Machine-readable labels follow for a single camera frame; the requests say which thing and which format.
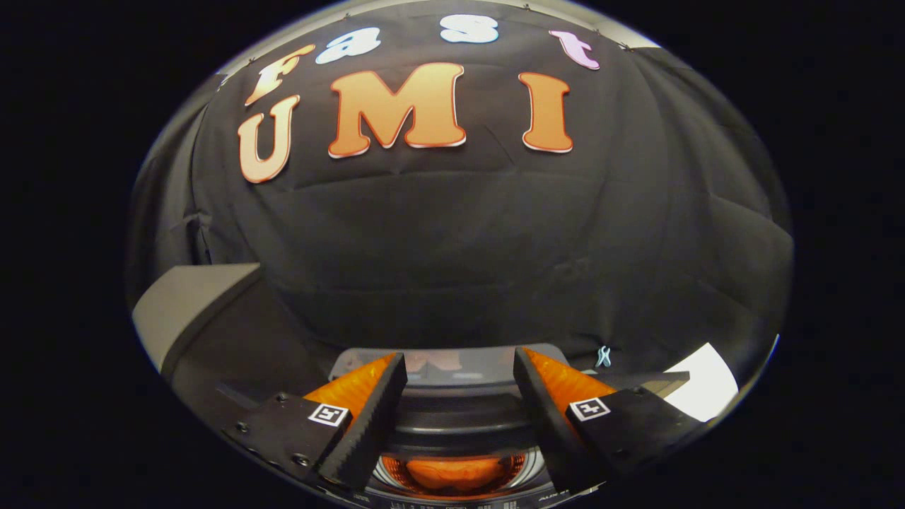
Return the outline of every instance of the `black fabric backdrop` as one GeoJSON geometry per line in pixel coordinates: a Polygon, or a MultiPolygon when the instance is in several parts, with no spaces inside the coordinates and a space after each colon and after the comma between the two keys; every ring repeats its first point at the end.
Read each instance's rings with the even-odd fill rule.
{"type": "MultiPolygon", "coordinates": [[[[121,277],[148,148],[199,83],[304,8],[10,12],[8,227],[21,240],[5,251],[22,291],[6,322],[5,506],[329,506],[238,457],[181,405],[138,344],[121,277]]],[[[900,398],[885,394],[884,365],[900,337],[884,324],[900,302],[900,250],[887,244],[901,231],[900,187],[887,180],[900,155],[885,151],[900,145],[894,17],[871,2],[600,8],[726,92],[769,147],[795,225],[795,286],[783,339],[738,409],[670,463],[575,507],[895,506],[900,398]]]]}
{"type": "Polygon", "coordinates": [[[666,50],[627,52],[514,6],[416,2],[304,34],[222,80],[189,100],[196,114],[178,116],[139,174],[133,301],[174,264],[261,262],[311,337],[342,347],[549,341],[584,369],[605,344],[618,352],[614,370],[637,372],[669,368],[709,341],[744,385],[773,344],[792,271],[786,198],[755,131],[666,50]],[[447,43],[439,22],[450,13],[493,17],[499,39],[447,43]],[[376,49],[324,65],[316,50],[244,106],[264,66],[370,26],[380,29],[376,49]],[[572,61],[549,30],[590,43],[600,70],[572,61]],[[413,149],[399,139],[328,155],[334,80],[373,70],[396,91],[428,62],[464,67],[455,88],[464,144],[413,149]],[[520,72],[569,84],[569,153],[522,143],[531,116],[520,72]],[[262,113],[258,151],[270,154],[270,108],[294,93],[289,162],[251,184],[236,130],[262,113]]]}

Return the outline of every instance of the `white panel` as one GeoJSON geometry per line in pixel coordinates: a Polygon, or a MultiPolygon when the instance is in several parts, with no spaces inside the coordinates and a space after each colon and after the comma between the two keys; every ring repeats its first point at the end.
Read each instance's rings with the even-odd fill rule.
{"type": "Polygon", "coordinates": [[[688,371],[691,379],[664,400],[701,422],[716,417],[738,394],[732,371],[710,343],[665,372],[671,371],[688,371]]]}

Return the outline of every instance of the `grey panel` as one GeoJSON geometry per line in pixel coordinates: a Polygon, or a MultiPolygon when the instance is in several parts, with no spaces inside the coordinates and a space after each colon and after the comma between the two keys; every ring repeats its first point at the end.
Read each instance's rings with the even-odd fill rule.
{"type": "Polygon", "coordinates": [[[190,341],[242,290],[260,279],[259,264],[177,266],[138,300],[132,320],[142,345],[164,373],[167,355],[190,341]]]}

